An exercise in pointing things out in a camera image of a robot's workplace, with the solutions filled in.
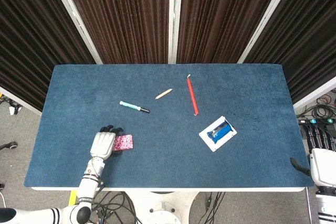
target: white robotic arm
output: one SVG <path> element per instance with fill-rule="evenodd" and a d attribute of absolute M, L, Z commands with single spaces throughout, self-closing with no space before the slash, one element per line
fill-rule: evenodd
<path fill-rule="evenodd" d="M 295 169 L 310 176 L 318 188 L 316 198 L 320 224 L 336 223 L 336 144 L 333 136 L 314 124 L 302 126 L 309 146 L 310 169 L 300 166 L 294 158 Z"/>
<path fill-rule="evenodd" d="M 79 204 L 63 209 L 51 208 L 39 211 L 22 211 L 0 208 L 0 223 L 5 224 L 85 224 L 91 216 L 91 206 L 104 169 L 104 161 L 110 157 L 116 135 L 122 128 L 112 125 L 101 128 L 91 148 L 92 159 L 84 172 L 77 191 Z"/>

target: pink object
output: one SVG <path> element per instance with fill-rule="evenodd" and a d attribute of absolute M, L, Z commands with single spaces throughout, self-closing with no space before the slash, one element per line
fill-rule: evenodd
<path fill-rule="evenodd" d="M 191 101 L 192 101 L 193 106 L 194 106 L 194 111 L 195 111 L 194 115 L 198 115 L 198 107 L 197 107 L 197 103 L 196 103 L 194 89 L 193 89 L 193 86 L 191 85 L 190 74 L 187 76 L 187 83 L 188 83 L 188 87 L 189 87 Z"/>
<path fill-rule="evenodd" d="M 133 136 L 124 135 L 116 136 L 114 140 L 113 150 L 114 151 L 123 151 L 133 149 Z"/>

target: white curtain frame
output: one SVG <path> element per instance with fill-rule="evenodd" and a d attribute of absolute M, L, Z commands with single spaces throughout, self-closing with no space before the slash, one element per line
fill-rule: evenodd
<path fill-rule="evenodd" d="M 84 25 L 82 18 L 79 15 L 77 7 L 73 0 L 62 0 L 66 10 L 68 11 L 72 22 L 74 23 L 75 27 L 77 28 L 80 36 L 82 37 L 85 45 L 87 46 L 88 50 L 90 51 L 93 59 L 95 60 L 96 64 L 103 64 L 98 51 L 91 39 L 89 32 Z"/>
<path fill-rule="evenodd" d="M 271 18 L 272 14 L 274 13 L 275 9 L 278 7 L 280 1 L 281 0 L 271 0 L 271 2 L 269 3 L 263 17 L 260 20 L 259 25 L 257 26 L 257 29 L 254 31 L 250 41 L 248 42 L 245 50 L 241 54 L 237 63 L 244 63 L 244 60 L 246 59 L 246 57 L 250 53 L 252 47 L 256 43 L 260 34 L 263 32 L 263 29 L 265 28 L 266 24 L 268 23 L 269 19 Z"/>
<path fill-rule="evenodd" d="M 176 64 L 182 0 L 169 0 L 168 64 Z"/>

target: dark brown curtain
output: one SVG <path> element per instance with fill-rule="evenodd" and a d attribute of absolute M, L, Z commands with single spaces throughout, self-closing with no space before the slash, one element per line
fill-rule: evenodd
<path fill-rule="evenodd" d="M 61 0 L 1 0 L 0 86 L 42 110 L 53 68 L 94 63 Z"/>
<path fill-rule="evenodd" d="M 336 76 L 336 0 L 281 0 L 244 63 L 279 63 L 293 102 Z"/>
<path fill-rule="evenodd" d="M 270 0 L 182 0 L 177 63 L 236 63 Z"/>
<path fill-rule="evenodd" d="M 167 63 L 169 0 L 73 0 L 104 63 Z"/>

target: blue felt mat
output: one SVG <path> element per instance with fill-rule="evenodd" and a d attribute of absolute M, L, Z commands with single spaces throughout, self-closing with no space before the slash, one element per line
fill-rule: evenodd
<path fill-rule="evenodd" d="M 200 114 L 186 82 L 191 74 Z M 165 97 L 161 92 L 173 88 Z M 150 114 L 119 105 L 130 102 Z M 212 152 L 198 133 L 224 115 L 238 134 Z M 107 187 L 303 187 L 310 178 L 280 65 L 61 65 L 54 69 L 26 175 L 28 187 L 77 187 L 95 134 L 113 124 L 134 149 L 111 157 Z"/>

